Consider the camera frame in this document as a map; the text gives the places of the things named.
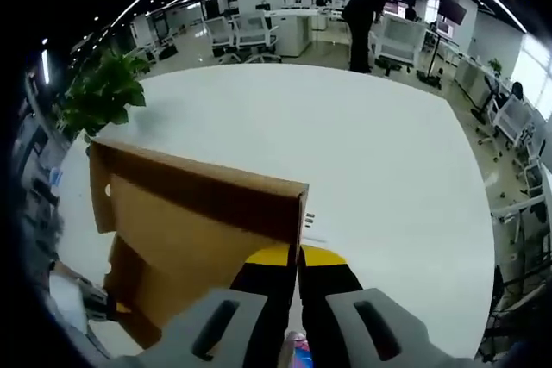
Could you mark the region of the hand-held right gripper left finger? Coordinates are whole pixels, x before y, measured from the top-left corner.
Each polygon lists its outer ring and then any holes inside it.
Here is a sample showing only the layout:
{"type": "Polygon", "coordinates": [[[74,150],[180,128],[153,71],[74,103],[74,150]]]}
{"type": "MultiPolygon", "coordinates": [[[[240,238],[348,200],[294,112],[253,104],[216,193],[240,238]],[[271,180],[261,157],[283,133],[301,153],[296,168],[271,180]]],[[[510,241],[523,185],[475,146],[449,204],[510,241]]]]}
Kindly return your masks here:
{"type": "Polygon", "coordinates": [[[213,289],[173,317],[160,340],[109,367],[280,367],[297,276],[298,248],[252,254],[227,289],[213,289]]]}

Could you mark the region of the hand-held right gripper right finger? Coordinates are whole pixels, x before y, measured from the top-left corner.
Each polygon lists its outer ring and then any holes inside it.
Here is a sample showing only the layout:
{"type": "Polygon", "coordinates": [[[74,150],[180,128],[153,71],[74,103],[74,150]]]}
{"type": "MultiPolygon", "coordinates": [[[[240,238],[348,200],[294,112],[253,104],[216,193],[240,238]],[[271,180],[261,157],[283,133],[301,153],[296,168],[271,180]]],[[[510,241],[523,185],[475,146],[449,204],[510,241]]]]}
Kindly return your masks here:
{"type": "Polygon", "coordinates": [[[302,323],[315,367],[475,367],[435,346],[427,327],[381,290],[364,289],[344,258],[301,246],[302,323]]]}

